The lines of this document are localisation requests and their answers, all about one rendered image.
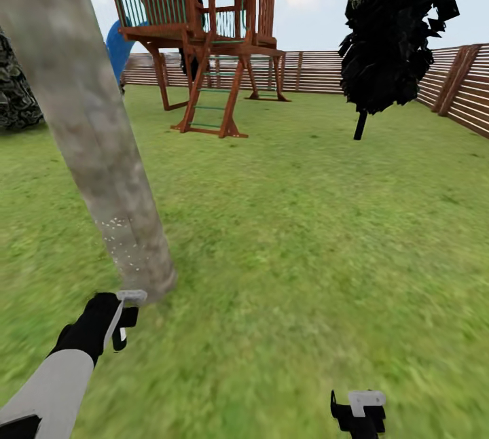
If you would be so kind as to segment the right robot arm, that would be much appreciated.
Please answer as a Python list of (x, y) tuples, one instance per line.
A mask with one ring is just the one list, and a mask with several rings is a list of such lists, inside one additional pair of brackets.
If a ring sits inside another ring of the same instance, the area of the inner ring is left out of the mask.
[(348, 400), (349, 405), (338, 405), (331, 391), (331, 413), (338, 418), (340, 430), (350, 432), (353, 439), (379, 439), (377, 433), (385, 431), (385, 395), (381, 391), (350, 391)]

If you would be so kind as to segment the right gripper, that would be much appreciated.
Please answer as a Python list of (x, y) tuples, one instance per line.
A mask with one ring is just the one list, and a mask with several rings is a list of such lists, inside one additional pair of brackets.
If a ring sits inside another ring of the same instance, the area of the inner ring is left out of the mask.
[(376, 439), (379, 439), (377, 433), (385, 431), (382, 418), (385, 418), (386, 414), (383, 405), (382, 408), (380, 406), (364, 406), (365, 417), (354, 417), (350, 405), (337, 404), (332, 390), (330, 407), (333, 417), (338, 418), (340, 430), (350, 432), (353, 439), (361, 433), (372, 434)]

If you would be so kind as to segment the pesticide atomizer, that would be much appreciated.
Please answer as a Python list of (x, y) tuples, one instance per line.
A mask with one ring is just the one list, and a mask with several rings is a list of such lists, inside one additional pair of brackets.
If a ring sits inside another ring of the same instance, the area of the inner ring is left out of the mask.
[(118, 328), (112, 334), (113, 338), (113, 348), (116, 351), (122, 350), (127, 346), (127, 330), (126, 328)]

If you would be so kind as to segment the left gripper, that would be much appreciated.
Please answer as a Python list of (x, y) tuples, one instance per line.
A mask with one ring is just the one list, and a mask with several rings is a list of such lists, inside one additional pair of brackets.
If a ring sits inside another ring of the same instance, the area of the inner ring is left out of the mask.
[(123, 308), (122, 316), (116, 324), (115, 330), (118, 328), (135, 327), (138, 318), (139, 308)]

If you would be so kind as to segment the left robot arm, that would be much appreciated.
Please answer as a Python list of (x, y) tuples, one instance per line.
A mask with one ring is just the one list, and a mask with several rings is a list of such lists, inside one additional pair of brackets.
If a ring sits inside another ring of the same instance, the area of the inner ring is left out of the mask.
[(74, 324), (67, 324), (51, 354), (0, 409), (0, 439), (70, 439), (97, 359), (118, 328), (135, 327), (144, 302), (141, 289), (92, 298)]

